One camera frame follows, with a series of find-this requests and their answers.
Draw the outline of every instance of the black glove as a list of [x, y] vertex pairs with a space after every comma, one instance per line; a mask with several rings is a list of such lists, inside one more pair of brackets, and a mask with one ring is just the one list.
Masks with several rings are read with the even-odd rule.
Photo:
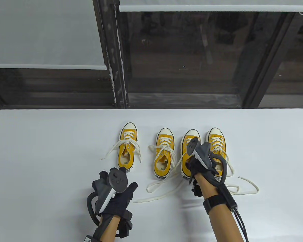
[[[126, 168], [124, 167], [120, 167], [119, 170], [121, 170], [125, 174], [127, 172]], [[106, 184], [107, 184], [107, 177], [108, 177], [108, 173], [106, 171], [100, 172], [100, 179], [103, 179]], [[96, 191], [94, 182], [92, 183], [92, 187]], [[109, 215], [117, 215], [123, 218], [126, 208], [128, 207], [129, 202], [133, 198], [133, 192], [137, 189], [137, 187], [138, 184], [136, 182], [133, 182], [127, 187], [127, 189], [123, 193], [116, 193], [115, 197], [110, 200], [104, 211], [101, 214], [99, 214], [99, 216], [103, 214], [109, 214]]]
[[191, 177], [190, 177], [190, 181], [189, 184], [191, 184], [194, 176], [198, 173], [201, 173], [203, 175], [203, 177], [207, 180], [207, 181], [213, 181], [215, 182], [215, 175], [219, 174], [215, 167], [216, 167], [216, 162], [210, 158], [212, 161], [212, 167], [211, 169], [207, 169], [205, 168], [201, 162], [199, 162], [198, 159], [196, 159], [194, 156], [190, 159], [190, 162], [185, 163], [186, 167], [191, 171]]

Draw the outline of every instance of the yellow sneaker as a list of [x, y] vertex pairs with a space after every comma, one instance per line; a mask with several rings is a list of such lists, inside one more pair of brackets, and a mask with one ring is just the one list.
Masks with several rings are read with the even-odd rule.
[[125, 167], [127, 172], [129, 172], [134, 164], [134, 154], [135, 152], [139, 154], [140, 162], [140, 148], [137, 143], [138, 141], [138, 130], [133, 123], [127, 123], [119, 135], [119, 141], [112, 147], [112, 149], [107, 153], [107, 155], [100, 159], [103, 160], [112, 152], [112, 150], [119, 147], [118, 155], [118, 166]]
[[[226, 154], [225, 139], [224, 139], [224, 136], [223, 136], [222, 132], [220, 131], [220, 129], [218, 129], [218, 128], [210, 129], [206, 135], [206, 142], [211, 143], [210, 150], [214, 154], [221, 155], [227, 161], [227, 164], [231, 170], [231, 174], [229, 174], [227, 176], [232, 176], [235, 171], [229, 162], [228, 155]], [[222, 162], [218, 159], [214, 159], [214, 161], [216, 162], [215, 169], [219, 173], [219, 175], [215, 175], [215, 177], [220, 179], [222, 176]]]
[[150, 145], [151, 149], [156, 149], [154, 160], [155, 176], [164, 179], [169, 175], [171, 167], [175, 166], [174, 136], [168, 128], [163, 128], [157, 135], [156, 145]]
[[186, 163], [188, 163], [190, 161], [191, 156], [189, 156], [186, 153], [186, 147], [187, 147], [187, 144], [190, 142], [190, 140], [195, 137], [197, 137], [199, 139], [199, 141], [201, 142], [199, 132], [197, 132], [195, 129], [191, 129], [185, 134], [185, 136], [182, 138], [182, 141], [181, 141], [181, 159], [180, 159], [180, 161], [182, 160], [181, 174], [182, 174], [182, 177], [185, 179], [190, 179], [190, 177], [191, 177], [191, 172], [186, 167]]

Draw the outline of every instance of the blind bottom bar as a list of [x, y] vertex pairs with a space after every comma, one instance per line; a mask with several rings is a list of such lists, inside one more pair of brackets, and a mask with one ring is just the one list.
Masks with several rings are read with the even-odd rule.
[[120, 12], [303, 12], [303, 5], [120, 5]]
[[106, 70], [106, 66], [0, 64], [0, 68]]

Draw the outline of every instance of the untied shoelace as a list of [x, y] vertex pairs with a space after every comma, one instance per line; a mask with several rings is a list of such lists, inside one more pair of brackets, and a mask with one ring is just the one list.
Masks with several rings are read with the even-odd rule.
[[139, 154], [139, 159], [140, 159], [140, 163], [141, 163], [141, 155], [140, 155], [140, 148], [139, 148], [139, 144], [133, 140], [132, 138], [134, 137], [134, 131], [125, 131], [123, 133], [124, 138], [119, 140], [112, 148], [111, 150], [105, 155], [104, 158], [100, 159], [100, 160], [104, 160], [105, 158], [107, 158], [110, 153], [115, 150], [117, 147], [119, 147], [122, 144], [129, 144], [129, 145], [133, 145], [135, 147], [135, 152]]
[[[230, 161], [229, 161], [229, 157], [227, 155], [227, 153], [222, 149], [223, 148], [223, 139], [222, 138], [219, 138], [219, 137], [213, 137], [211, 138], [212, 139], [212, 142], [215, 142], [213, 144], [213, 147], [214, 149], [213, 150], [217, 150], [217, 151], [222, 151], [225, 155], [226, 155], [226, 161], [227, 161], [227, 164], [231, 170], [231, 174], [227, 175], [227, 176], [232, 176], [234, 173], [235, 173], [235, 170], [233, 168], [233, 166], [231, 165]], [[155, 145], [150, 145], [149, 146], [150, 148], [160, 148], [159, 146], [155, 146]], [[156, 159], [158, 158], [158, 156], [160, 155], [161, 151], [158, 153], [158, 155], [156, 156], [154, 162], [156, 161]], [[161, 184], [173, 179], [174, 177], [176, 177], [178, 175], [178, 173], [176, 172], [176, 168], [181, 164], [182, 162], [182, 159], [183, 159], [183, 156], [186, 154], [186, 152], [184, 154], [182, 154], [181, 158], [179, 159], [178, 163], [173, 167], [173, 170], [170, 171], [169, 175], [163, 180], [163, 181], [158, 181], [158, 182], [153, 182], [151, 184], [148, 185], [147, 187], [147, 192], [148, 193], [151, 193], [151, 192], [154, 192]], [[228, 188], [236, 188], [237, 191], [232, 191], [232, 190], [229, 190], [229, 192], [232, 194], [232, 195], [249, 195], [249, 194], [256, 194], [259, 192], [259, 188], [258, 186], [256, 186], [252, 181], [250, 181], [249, 179], [247, 178], [244, 178], [244, 177], [241, 177], [241, 176], [238, 176], [239, 179], [242, 179], [244, 181], [247, 181], [249, 182], [250, 184], [252, 184], [252, 186], [256, 189], [256, 191], [252, 191], [252, 192], [239, 192], [240, 190], [240, 187], [237, 186], [237, 185], [234, 185], [234, 184], [227, 184], [226, 183], [226, 186]], [[174, 190], [171, 190], [170, 192], [162, 195], [162, 196], [158, 196], [158, 197], [151, 197], [151, 198], [147, 198], [147, 199], [139, 199], [137, 201], [134, 201], [134, 203], [145, 203], [145, 202], [151, 202], [151, 201], [155, 201], [155, 200], [159, 200], [159, 199], [162, 199], [166, 196], [169, 196], [175, 192], [177, 192], [181, 187], [182, 185], [184, 184], [184, 180], [181, 181], [179, 183], [179, 185], [174, 189]]]
[[155, 149], [160, 148], [160, 151], [157, 153], [153, 163], [156, 162], [156, 160], [162, 154], [163, 151], [169, 152], [170, 156], [171, 156], [171, 169], [170, 169], [170, 172], [169, 172], [168, 176], [162, 181], [153, 182], [153, 183], [148, 185], [146, 190], [147, 190], [148, 193], [152, 193], [152, 192], [156, 191], [156, 189], [159, 188], [159, 186], [161, 184], [163, 184], [164, 182], [167, 182], [168, 180], [170, 180], [170, 178], [172, 179], [174, 177], [174, 176], [171, 176], [171, 174], [175, 170], [176, 155], [175, 155], [174, 150], [171, 148], [171, 138], [169, 138], [169, 137], [161, 137], [159, 145], [150, 145], [149, 148], [151, 150], [155, 150]]
[[[218, 152], [222, 152], [226, 155], [226, 161], [227, 161], [227, 164], [231, 170], [231, 174], [227, 175], [227, 176], [233, 176], [233, 174], [235, 173], [235, 170], [234, 168], [232, 167], [230, 161], [229, 161], [229, 157], [227, 155], [227, 153], [223, 150], [223, 138], [220, 138], [220, 137], [212, 137], [211, 138], [211, 143], [212, 146], [214, 147], [212, 151], [218, 151]], [[250, 184], [252, 184], [252, 186], [256, 189], [256, 191], [252, 191], [252, 192], [239, 192], [240, 190], [240, 187], [237, 186], [237, 185], [234, 185], [234, 184], [225, 184], [228, 188], [236, 188], [237, 191], [232, 191], [232, 190], [229, 190], [229, 192], [232, 194], [232, 195], [247, 195], [247, 194], [256, 194], [259, 192], [259, 187], [257, 187], [252, 181], [250, 181], [249, 179], [247, 178], [244, 178], [244, 177], [241, 177], [241, 176], [238, 176], [239, 179], [242, 179], [244, 181], [247, 181], [249, 182]]]

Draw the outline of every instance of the white rubber toe cap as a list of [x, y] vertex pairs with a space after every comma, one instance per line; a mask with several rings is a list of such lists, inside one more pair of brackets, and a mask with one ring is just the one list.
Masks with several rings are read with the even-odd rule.
[[173, 133], [168, 128], [162, 128], [162, 130], [159, 132], [160, 135], [171, 135], [173, 136]]
[[123, 129], [135, 129], [137, 130], [136, 126], [133, 123], [127, 123]]
[[221, 132], [220, 129], [218, 129], [218, 128], [212, 128], [212, 129], [210, 130], [210, 134], [211, 134], [211, 135], [221, 135], [221, 136], [223, 136], [222, 132]]
[[199, 132], [197, 132], [195, 129], [191, 129], [189, 132], [186, 133], [186, 135], [196, 136], [200, 138]]

